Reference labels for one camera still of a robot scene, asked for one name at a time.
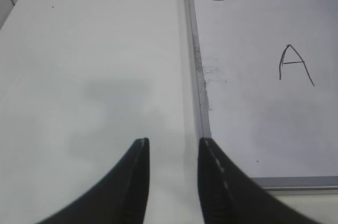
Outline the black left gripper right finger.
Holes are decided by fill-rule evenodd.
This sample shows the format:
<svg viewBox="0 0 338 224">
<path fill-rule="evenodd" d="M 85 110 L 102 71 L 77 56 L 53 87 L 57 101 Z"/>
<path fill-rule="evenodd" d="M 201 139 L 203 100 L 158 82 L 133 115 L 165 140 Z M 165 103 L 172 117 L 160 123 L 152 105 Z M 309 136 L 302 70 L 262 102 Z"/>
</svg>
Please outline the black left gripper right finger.
<svg viewBox="0 0 338 224">
<path fill-rule="evenodd" d="M 273 192 L 336 191 L 337 176 L 250 178 L 211 138 L 200 138 L 198 195 L 205 223 L 314 223 Z"/>
</svg>

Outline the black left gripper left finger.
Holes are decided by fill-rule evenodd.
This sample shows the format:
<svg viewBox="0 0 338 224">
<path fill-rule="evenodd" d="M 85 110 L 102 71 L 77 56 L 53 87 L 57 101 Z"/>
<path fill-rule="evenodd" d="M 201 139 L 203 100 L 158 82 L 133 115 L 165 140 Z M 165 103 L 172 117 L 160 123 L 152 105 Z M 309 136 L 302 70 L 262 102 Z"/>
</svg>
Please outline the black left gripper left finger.
<svg viewBox="0 0 338 224">
<path fill-rule="evenodd" d="M 42 223 L 143 223 L 149 194 L 149 139 L 135 140 L 89 191 Z"/>
</svg>

